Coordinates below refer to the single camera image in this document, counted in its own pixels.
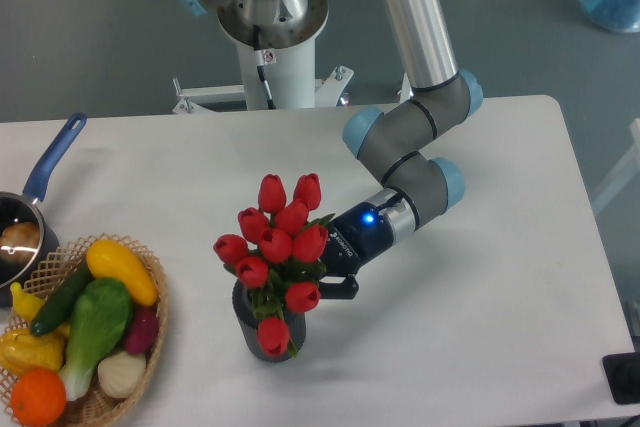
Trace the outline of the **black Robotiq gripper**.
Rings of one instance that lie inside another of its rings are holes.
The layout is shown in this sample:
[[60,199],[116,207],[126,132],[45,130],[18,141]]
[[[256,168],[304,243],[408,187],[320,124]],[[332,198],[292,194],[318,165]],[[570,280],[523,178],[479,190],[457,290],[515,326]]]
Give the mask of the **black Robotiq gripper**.
[[353,300],[359,292],[355,274],[394,243],[394,228],[385,213],[386,204],[361,202],[327,225],[327,244],[320,256],[326,276],[320,280],[322,300]]

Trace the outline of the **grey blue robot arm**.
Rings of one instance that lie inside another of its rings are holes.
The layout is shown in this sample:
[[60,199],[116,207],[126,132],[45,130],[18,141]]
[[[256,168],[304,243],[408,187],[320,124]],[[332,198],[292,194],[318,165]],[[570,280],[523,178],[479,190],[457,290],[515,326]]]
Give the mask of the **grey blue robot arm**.
[[[428,160],[424,146],[481,105],[476,78],[458,68],[439,0],[384,0],[410,87],[389,112],[356,113],[342,138],[380,191],[331,221],[320,284],[328,299],[351,299],[358,270],[457,204],[465,191],[458,168]],[[333,106],[345,78],[315,78],[315,40],[327,0],[181,0],[195,16],[215,13],[235,43],[242,95],[250,110]]]

